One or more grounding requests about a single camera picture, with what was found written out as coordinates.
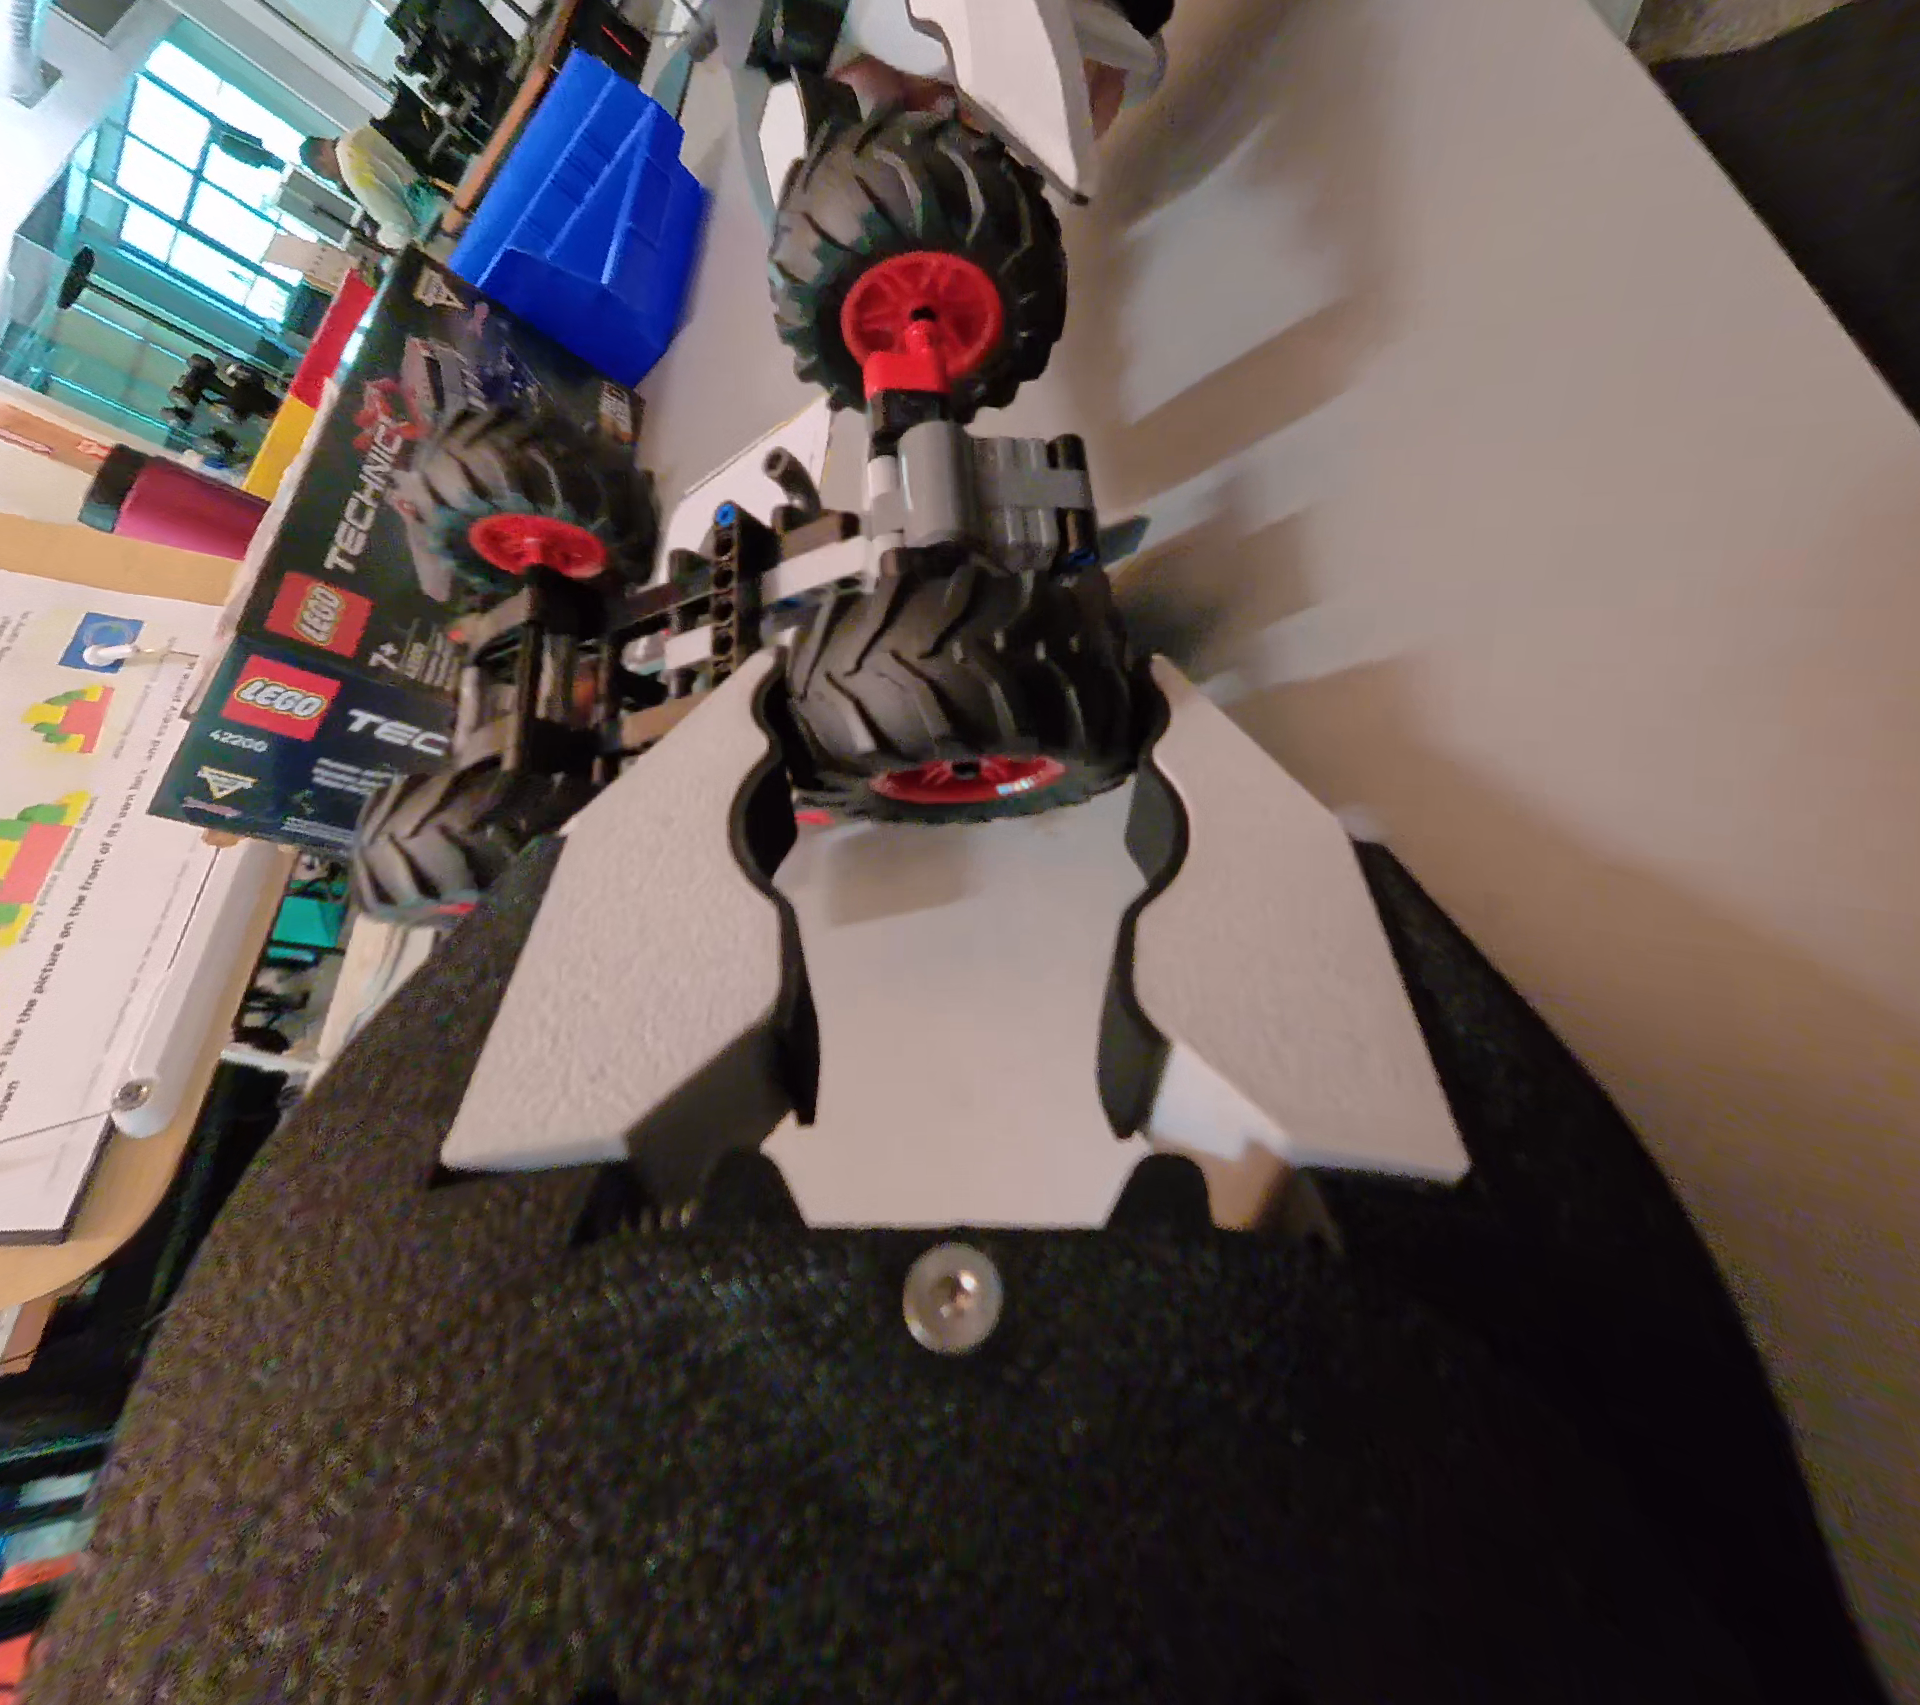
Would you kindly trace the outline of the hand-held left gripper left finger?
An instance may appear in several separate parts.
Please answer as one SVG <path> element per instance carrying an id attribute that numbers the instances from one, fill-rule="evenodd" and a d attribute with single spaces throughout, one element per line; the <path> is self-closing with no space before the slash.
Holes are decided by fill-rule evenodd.
<path id="1" fill-rule="evenodd" d="M 785 693 L 757 652 L 564 828 L 447 1171 L 625 1165 L 681 1213 L 725 1159 L 813 1123 L 820 1026 L 777 885 L 800 836 Z"/>

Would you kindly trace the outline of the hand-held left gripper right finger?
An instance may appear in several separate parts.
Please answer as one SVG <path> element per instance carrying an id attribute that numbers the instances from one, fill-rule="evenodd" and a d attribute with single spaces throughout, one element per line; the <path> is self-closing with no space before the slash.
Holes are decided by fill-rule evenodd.
<path id="1" fill-rule="evenodd" d="M 1168 659 L 1122 843 L 1098 1029 L 1103 1112 L 1152 1172 L 1252 1231 L 1316 1172 L 1457 1188 L 1473 1154 L 1357 843 Z"/>

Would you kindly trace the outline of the small black wheel red hub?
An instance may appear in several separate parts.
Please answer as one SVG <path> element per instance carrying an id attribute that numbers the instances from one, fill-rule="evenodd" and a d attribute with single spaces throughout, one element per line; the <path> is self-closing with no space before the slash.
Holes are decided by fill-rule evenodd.
<path id="1" fill-rule="evenodd" d="M 500 601 L 534 571 L 642 585 L 661 547 L 655 479 L 633 444 L 539 405 L 468 405 L 396 485 L 422 589 Z"/>
<path id="2" fill-rule="evenodd" d="M 473 910 L 537 841 L 594 799 L 592 780 L 481 758 L 407 775 L 365 806 L 350 899 L 372 923 L 440 924 Z"/>

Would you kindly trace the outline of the toy brick monster truck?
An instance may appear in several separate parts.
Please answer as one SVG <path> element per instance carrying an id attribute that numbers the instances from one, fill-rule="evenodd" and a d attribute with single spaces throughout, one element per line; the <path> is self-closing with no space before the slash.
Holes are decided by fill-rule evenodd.
<path id="1" fill-rule="evenodd" d="M 1141 681 L 1080 439 L 972 423 L 1044 367 L 1067 314 L 1041 175 L 959 105 L 863 110 L 820 83 L 777 201 L 770 281 L 797 369 L 866 429 L 858 507 L 786 453 L 786 504 L 733 503 L 637 586 L 534 571 L 458 631 L 444 768 L 594 796 L 775 652 L 805 814 L 982 823 L 1073 806 L 1141 756 Z"/>

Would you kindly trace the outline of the grey desk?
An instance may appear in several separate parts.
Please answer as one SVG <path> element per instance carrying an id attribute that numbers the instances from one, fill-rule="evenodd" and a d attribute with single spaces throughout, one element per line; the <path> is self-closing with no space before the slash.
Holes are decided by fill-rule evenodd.
<path id="1" fill-rule="evenodd" d="M 1917 427 L 1587 0 L 1176 0 L 999 427 L 1596 1073 L 1917 1700 Z"/>

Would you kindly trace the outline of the blue storage bin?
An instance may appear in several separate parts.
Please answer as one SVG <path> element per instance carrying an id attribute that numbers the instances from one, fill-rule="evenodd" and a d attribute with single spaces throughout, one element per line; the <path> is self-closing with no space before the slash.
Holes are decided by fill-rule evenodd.
<path id="1" fill-rule="evenodd" d="M 707 217 L 681 120 L 576 48 L 449 266 L 599 374 L 637 388 L 682 325 Z"/>

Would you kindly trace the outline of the open instruction booklet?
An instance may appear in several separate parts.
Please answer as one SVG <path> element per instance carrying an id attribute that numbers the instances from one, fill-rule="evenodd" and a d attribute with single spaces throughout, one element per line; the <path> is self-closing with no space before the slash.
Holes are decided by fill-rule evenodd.
<path id="1" fill-rule="evenodd" d="M 817 396 L 797 417 L 713 468 L 666 512 L 663 542 L 669 548 L 694 548 L 713 528 L 715 512 L 728 503 L 758 522 L 773 525 L 775 512 L 788 503 L 788 490 L 770 473 L 768 460 L 775 453 L 786 453 L 817 489 L 827 471 L 832 417 L 828 396 Z"/>

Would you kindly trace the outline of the black toy set box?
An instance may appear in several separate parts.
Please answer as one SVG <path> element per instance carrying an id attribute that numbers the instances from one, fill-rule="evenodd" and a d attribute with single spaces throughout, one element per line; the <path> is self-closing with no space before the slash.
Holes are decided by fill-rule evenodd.
<path id="1" fill-rule="evenodd" d="M 404 249 L 253 538 L 158 816 L 337 853 L 388 780 L 444 768 L 461 629 L 492 603 L 422 589 L 396 490 L 458 411 L 500 403 L 596 423 L 639 463 L 631 388 Z"/>

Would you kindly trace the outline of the red storage box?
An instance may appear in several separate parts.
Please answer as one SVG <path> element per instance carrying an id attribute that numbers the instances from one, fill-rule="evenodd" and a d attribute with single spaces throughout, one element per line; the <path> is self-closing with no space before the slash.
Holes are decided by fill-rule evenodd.
<path id="1" fill-rule="evenodd" d="M 362 269 L 350 269 L 345 276 L 294 367 L 292 382 L 269 423 L 247 477 L 241 481 L 243 493 L 260 501 L 274 499 L 317 429 L 324 396 L 372 307 L 375 294 L 376 279 Z"/>

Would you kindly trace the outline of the printed brick instruction sheet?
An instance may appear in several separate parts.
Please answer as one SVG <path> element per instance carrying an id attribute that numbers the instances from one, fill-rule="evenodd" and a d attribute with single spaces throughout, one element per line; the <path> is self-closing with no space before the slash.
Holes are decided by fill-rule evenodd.
<path id="1" fill-rule="evenodd" d="M 2 583 L 2 1237 L 75 1229 L 215 853 L 153 814 L 209 607 Z"/>

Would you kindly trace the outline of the maroon bottle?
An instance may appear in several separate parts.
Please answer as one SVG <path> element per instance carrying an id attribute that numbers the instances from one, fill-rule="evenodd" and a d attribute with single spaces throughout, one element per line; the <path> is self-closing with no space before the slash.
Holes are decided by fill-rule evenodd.
<path id="1" fill-rule="evenodd" d="M 243 561 L 271 504 L 225 479 L 129 444 L 108 448 L 79 507 L 100 534 Z"/>

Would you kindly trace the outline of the instruction sheet on board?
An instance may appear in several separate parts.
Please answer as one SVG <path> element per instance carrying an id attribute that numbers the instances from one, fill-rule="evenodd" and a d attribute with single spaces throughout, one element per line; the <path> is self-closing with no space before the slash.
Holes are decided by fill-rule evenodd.
<path id="1" fill-rule="evenodd" d="M 6 516 L 9 572 L 209 607 L 213 634 L 201 665 L 216 634 L 233 567 L 79 526 Z M 157 1213 L 184 1161 L 292 874 L 286 853 L 199 832 L 213 851 L 210 871 L 113 1100 L 113 1134 L 68 1237 L 53 1244 L 4 1244 L 4 1326 L 30 1308 L 51 1308 L 59 1294 L 120 1252 Z"/>

